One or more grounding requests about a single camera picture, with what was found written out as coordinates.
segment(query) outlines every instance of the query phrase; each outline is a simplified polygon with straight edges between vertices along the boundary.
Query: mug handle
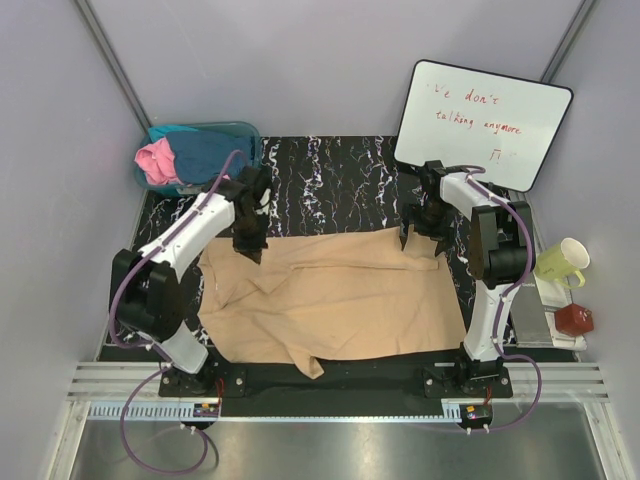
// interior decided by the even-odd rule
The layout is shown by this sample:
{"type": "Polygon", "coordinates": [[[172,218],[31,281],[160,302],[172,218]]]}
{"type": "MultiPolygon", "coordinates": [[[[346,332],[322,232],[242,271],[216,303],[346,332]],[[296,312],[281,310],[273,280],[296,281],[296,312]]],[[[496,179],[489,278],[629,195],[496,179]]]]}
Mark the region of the mug handle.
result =
{"type": "Polygon", "coordinates": [[[582,272],[580,270],[576,270],[575,272],[573,272],[573,275],[578,277],[578,280],[580,280],[580,283],[578,283],[578,285],[569,285],[567,282],[559,280],[559,279],[556,279],[556,282],[558,282],[563,287],[569,288],[569,289],[584,287],[584,284],[587,281],[585,280],[584,275],[582,275],[582,272]]]}

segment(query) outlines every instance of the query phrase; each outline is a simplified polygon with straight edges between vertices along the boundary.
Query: pink cloth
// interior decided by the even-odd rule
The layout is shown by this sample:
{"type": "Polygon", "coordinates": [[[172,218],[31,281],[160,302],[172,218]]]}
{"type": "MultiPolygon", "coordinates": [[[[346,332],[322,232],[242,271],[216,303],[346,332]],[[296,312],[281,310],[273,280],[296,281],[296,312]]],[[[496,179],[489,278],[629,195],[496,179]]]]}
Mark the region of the pink cloth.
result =
{"type": "Polygon", "coordinates": [[[173,154],[166,138],[142,147],[136,153],[135,162],[144,171],[150,185],[182,183],[176,174],[173,154]]]}

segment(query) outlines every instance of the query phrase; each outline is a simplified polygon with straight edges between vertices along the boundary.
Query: whiteboard frame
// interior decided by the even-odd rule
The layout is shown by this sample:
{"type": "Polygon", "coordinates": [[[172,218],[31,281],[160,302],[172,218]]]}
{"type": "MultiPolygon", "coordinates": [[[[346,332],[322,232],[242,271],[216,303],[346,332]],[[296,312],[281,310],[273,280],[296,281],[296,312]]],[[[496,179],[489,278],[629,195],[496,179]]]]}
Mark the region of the whiteboard frame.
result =
{"type": "MultiPolygon", "coordinates": [[[[413,70],[411,72],[411,80],[409,81],[409,88],[407,89],[407,96],[406,96],[405,101],[404,101],[404,107],[402,108],[402,117],[400,118],[400,126],[398,127],[398,135],[397,135],[398,140],[400,139],[400,132],[402,132],[402,124],[404,122],[404,114],[405,114],[405,112],[407,110],[407,103],[409,102],[409,95],[411,94],[411,86],[413,85],[413,79],[414,79],[415,74],[416,74],[416,69],[417,69],[418,65],[421,64],[422,62],[433,63],[433,64],[436,64],[436,65],[442,65],[442,66],[445,66],[445,67],[451,67],[451,68],[455,68],[455,69],[458,69],[458,70],[466,70],[468,72],[484,73],[484,74],[491,75],[491,76],[494,76],[494,77],[508,78],[510,80],[519,80],[519,81],[522,81],[522,82],[533,83],[533,84],[536,84],[536,85],[544,85],[544,86],[547,86],[547,87],[559,88],[559,89],[566,90],[566,91],[569,92],[569,103],[567,103],[567,107],[566,107],[566,109],[564,111],[564,114],[562,115],[562,118],[560,119],[560,122],[558,123],[558,125],[556,127],[556,131],[554,132],[553,137],[551,137],[551,141],[549,142],[549,147],[547,148],[547,151],[545,152],[544,157],[542,158],[542,161],[540,162],[540,165],[538,166],[538,169],[536,170],[536,174],[533,177],[533,180],[531,181],[531,184],[529,185],[529,188],[527,190],[516,190],[516,189],[510,187],[509,185],[495,184],[498,187],[506,188],[506,189],[513,190],[513,191],[516,191],[516,192],[526,193],[526,192],[531,191],[531,189],[533,188],[533,186],[536,183],[536,180],[538,179],[538,175],[540,175],[540,170],[542,169],[542,165],[544,164],[545,160],[549,156],[549,151],[551,150],[551,146],[553,145],[553,142],[555,141],[556,137],[558,136],[558,131],[560,131],[560,127],[562,126],[562,124],[564,123],[565,118],[567,117],[567,113],[569,112],[569,108],[571,108],[571,104],[573,103],[573,97],[574,97],[573,90],[571,88],[569,88],[569,87],[565,87],[565,86],[562,86],[562,85],[552,85],[550,83],[541,82],[541,81],[537,81],[537,80],[529,80],[527,78],[514,77],[512,75],[504,75],[504,74],[501,74],[501,73],[488,72],[486,70],[479,70],[479,69],[470,68],[470,67],[462,67],[460,65],[453,65],[453,64],[450,64],[450,63],[438,62],[436,60],[429,60],[427,58],[423,58],[421,60],[418,60],[415,63],[415,65],[413,66],[413,70]]],[[[414,164],[411,164],[411,163],[406,163],[406,162],[402,162],[402,161],[398,160],[396,158],[396,149],[394,149],[394,151],[393,151],[393,158],[396,161],[396,164],[398,165],[398,168],[400,169],[400,171],[403,171],[403,172],[406,172],[406,173],[415,174],[415,171],[413,170],[413,168],[420,168],[421,167],[421,165],[414,165],[414,164]]]]}

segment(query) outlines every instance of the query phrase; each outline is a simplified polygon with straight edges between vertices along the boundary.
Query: blue towel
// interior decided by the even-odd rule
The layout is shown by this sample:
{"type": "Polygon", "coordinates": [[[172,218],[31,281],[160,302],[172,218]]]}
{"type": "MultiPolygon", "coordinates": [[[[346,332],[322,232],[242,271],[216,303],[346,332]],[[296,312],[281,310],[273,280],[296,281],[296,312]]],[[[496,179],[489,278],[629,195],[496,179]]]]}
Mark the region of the blue towel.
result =
{"type": "Polygon", "coordinates": [[[174,166],[178,178],[188,184],[202,185],[217,176],[229,154],[241,150],[227,173],[235,178],[246,164],[251,164],[252,137],[233,137],[207,131],[168,132],[167,141],[176,156],[174,166]]]}
{"type": "Polygon", "coordinates": [[[151,143],[156,143],[169,132],[197,132],[198,130],[182,125],[162,125],[161,127],[151,127],[148,131],[151,143]]]}

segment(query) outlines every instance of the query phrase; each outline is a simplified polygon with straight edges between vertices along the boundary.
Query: white wall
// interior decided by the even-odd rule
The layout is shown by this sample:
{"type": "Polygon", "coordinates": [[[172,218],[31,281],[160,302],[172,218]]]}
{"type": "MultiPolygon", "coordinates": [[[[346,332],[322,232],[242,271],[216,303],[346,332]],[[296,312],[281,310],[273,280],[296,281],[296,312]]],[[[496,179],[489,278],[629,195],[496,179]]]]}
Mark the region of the white wall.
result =
{"type": "Polygon", "coordinates": [[[90,0],[154,123],[395,135],[423,58],[539,79],[580,0],[90,0]]]}
{"type": "Polygon", "coordinates": [[[141,131],[69,0],[0,15],[0,476],[38,478],[131,240],[141,131]]]}
{"type": "Polygon", "coordinates": [[[596,8],[556,80],[575,98],[530,193],[546,243],[572,236],[591,254],[574,301],[594,312],[588,353],[604,371],[632,454],[640,452],[639,22],[638,2],[596,8]]]}

